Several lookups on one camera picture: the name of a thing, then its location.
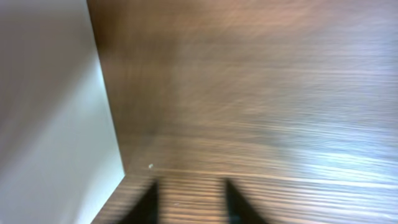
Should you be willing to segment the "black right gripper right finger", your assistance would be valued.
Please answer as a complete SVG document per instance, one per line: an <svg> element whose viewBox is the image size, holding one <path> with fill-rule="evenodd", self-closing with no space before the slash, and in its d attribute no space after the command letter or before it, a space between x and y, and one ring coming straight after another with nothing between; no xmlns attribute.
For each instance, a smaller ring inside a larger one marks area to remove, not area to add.
<svg viewBox="0 0 398 224"><path fill-rule="evenodd" d="M230 179L225 179L225 202L229 224L271 224L246 200Z"/></svg>

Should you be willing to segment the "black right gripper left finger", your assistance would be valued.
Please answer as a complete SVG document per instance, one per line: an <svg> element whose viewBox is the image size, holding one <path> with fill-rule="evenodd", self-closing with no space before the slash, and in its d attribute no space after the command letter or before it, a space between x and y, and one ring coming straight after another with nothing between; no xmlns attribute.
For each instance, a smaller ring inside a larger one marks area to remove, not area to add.
<svg viewBox="0 0 398 224"><path fill-rule="evenodd" d="M117 224L158 224L159 182L155 180L135 206Z"/></svg>

